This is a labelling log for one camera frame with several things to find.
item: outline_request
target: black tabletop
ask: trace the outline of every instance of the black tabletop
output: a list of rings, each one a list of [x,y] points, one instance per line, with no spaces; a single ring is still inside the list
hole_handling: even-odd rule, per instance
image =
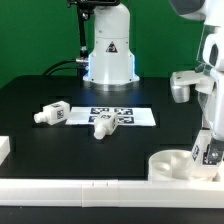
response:
[[[18,77],[0,90],[0,136],[11,142],[0,178],[146,180],[153,153],[191,150],[201,127],[197,94],[191,95],[188,103],[174,103],[166,78],[144,78],[134,90],[102,92],[82,87],[77,77]],[[71,106],[150,107],[156,126],[118,126],[99,141],[91,125],[34,122],[43,106],[60,100]],[[222,210],[2,207],[1,218],[7,220],[2,223],[217,223]]]

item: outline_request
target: green backdrop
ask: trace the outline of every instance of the green backdrop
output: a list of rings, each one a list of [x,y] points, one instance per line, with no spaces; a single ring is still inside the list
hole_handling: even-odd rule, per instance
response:
[[[197,65],[202,23],[177,16],[168,0],[132,0],[130,12],[130,49],[138,75],[168,77]],[[92,49],[93,18],[86,30]],[[68,9],[66,0],[1,0],[0,87],[16,76],[40,75],[52,64],[78,55],[76,7]]]

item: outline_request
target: white plastic bottle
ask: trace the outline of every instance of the white plastic bottle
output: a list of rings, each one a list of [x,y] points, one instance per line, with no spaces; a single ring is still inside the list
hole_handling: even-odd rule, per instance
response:
[[[50,125],[59,123],[68,118],[70,105],[64,101],[43,107],[43,112],[34,115],[36,123],[47,122]]]
[[[114,112],[102,112],[94,120],[96,139],[102,139],[105,135],[112,135],[118,125],[118,116]]]

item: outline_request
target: white paper sheet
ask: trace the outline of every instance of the white paper sheet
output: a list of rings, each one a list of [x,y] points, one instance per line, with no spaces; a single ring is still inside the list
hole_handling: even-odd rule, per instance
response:
[[[118,113],[119,125],[155,126],[155,120],[150,108],[121,107],[72,107],[67,125],[94,124],[94,119],[102,111]]]

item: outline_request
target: cable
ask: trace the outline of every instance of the cable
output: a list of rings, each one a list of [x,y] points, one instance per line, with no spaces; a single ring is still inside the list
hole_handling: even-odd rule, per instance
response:
[[[51,70],[49,73],[47,73],[46,76],[51,76],[53,73],[57,72],[57,71],[61,71],[61,70],[70,70],[70,69],[77,69],[76,67],[64,67],[64,68],[56,68]]]
[[[130,9],[133,0],[128,1],[128,9]]]
[[[48,73],[50,73],[52,70],[54,70],[55,68],[61,66],[61,65],[65,65],[65,64],[69,64],[69,63],[74,63],[76,62],[75,59],[70,59],[70,60],[65,60],[65,61],[61,61],[61,62],[58,62],[54,65],[52,65],[51,67],[49,67],[46,71],[44,71],[44,73],[42,74],[42,76],[47,76]]]

